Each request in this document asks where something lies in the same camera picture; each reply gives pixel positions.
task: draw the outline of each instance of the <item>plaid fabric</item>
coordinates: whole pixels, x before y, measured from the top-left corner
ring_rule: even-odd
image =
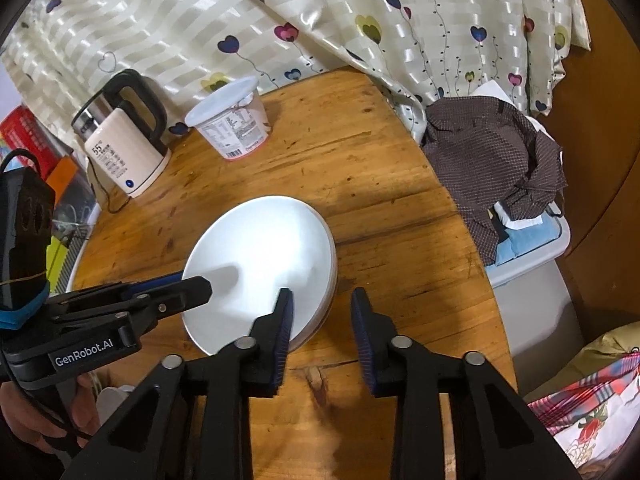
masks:
[[[487,213],[501,201],[512,219],[542,214],[566,186],[560,147],[513,105],[494,97],[440,99],[427,108],[423,150],[447,188],[485,265],[498,236]]]
[[[640,374],[640,352],[628,354],[558,393],[530,403],[530,409],[555,435],[606,402],[622,394]]]

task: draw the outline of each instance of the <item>white towel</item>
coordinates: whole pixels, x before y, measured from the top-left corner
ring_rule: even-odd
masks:
[[[500,223],[507,229],[513,229],[517,231],[518,229],[524,229],[525,227],[531,227],[532,225],[542,224],[542,215],[526,220],[511,220],[500,202],[496,202],[494,204],[494,209],[496,214],[498,215],[498,218],[500,219]]]

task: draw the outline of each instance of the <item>kettle base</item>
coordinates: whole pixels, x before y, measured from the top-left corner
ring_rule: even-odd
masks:
[[[149,175],[149,178],[145,180],[144,184],[142,184],[139,188],[137,188],[132,193],[129,193],[131,198],[137,198],[142,195],[149,187],[156,181],[156,179],[160,176],[160,174],[164,171],[164,168],[169,164],[169,160],[171,159],[171,150],[166,150],[166,155],[162,159],[162,162],[158,165],[156,170]]]

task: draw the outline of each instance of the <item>metal screw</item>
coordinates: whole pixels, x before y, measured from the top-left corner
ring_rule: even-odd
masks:
[[[414,344],[414,340],[405,335],[397,335],[391,340],[391,344],[396,348],[409,348],[409,346]]]
[[[255,345],[255,338],[250,335],[243,335],[242,337],[236,339],[235,345],[241,350],[246,350],[247,348],[251,348]]]
[[[173,370],[182,364],[182,358],[179,355],[171,354],[162,359],[162,366],[167,370]]]
[[[480,352],[469,352],[465,355],[465,361],[473,366],[483,365],[486,358]]]

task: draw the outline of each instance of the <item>human hand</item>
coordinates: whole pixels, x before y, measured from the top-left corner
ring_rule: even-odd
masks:
[[[78,392],[71,404],[71,417],[78,430],[92,435],[100,428],[100,421],[91,387],[89,375],[78,377]],[[61,430],[40,415],[13,383],[0,386],[0,409],[4,420],[17,438],[45,453],[53,453],[53,449],[44,440],[44,436],[59,438],[66,435],[65,430]],[[80,447],[84,447],[86,443],[86,440],[78,438]]]

